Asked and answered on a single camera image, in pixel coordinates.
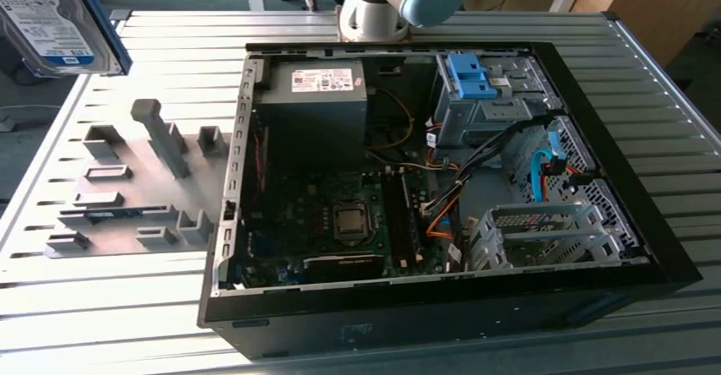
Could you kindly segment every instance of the blue hard drive label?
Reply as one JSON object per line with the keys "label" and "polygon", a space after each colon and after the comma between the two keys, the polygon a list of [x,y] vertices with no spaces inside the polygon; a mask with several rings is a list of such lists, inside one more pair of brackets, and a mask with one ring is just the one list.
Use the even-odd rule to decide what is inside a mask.
{"label": "blue hard drive label", "polygon": [[95,54],[77,27],[59,14],[57,5],[59,0],[0,0],[0,9],[48,62],[88,65]]}

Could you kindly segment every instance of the ram slot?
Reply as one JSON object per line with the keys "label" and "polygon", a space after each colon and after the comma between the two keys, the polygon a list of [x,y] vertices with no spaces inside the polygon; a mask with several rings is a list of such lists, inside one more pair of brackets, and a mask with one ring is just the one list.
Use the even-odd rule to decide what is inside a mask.
{"label": "ram slot", "polygon": [[398,268],[416,264],[416,241],[413,240],[412,210],[404,190],[404,177],[397,171],[381,174],[382,207],[390,242],[390,258]]}

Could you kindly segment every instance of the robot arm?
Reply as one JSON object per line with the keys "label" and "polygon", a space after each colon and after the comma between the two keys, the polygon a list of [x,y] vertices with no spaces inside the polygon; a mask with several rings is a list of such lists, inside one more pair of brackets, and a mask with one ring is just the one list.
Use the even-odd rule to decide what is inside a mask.
{"label": "robot arm", "polygon": [[346,0],[340,11],[340,33],[348,41],[397,41],[408,24],[440,24],[464,0]]}

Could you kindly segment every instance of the motherboard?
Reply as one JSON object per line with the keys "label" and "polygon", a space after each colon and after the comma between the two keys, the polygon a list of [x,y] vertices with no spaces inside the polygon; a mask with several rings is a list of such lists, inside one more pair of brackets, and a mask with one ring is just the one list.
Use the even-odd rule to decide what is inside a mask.
{"label": "motherboard", "polygon": [[248,222],[248,285],[440,272],[442,247],[422,236],[418,218],[426,179],[421,170],[390,169],[276,177],[259,200],[263,213],[251,213]]}

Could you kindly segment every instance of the open computer tower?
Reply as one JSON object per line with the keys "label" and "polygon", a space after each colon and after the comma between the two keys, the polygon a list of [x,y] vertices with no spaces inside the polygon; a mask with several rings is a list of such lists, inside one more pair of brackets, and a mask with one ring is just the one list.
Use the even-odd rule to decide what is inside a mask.
{"label": "open computer tower", "polygon": [[247,49],[199,324],[251,359],[572,328],[701,279],[553,45]]}

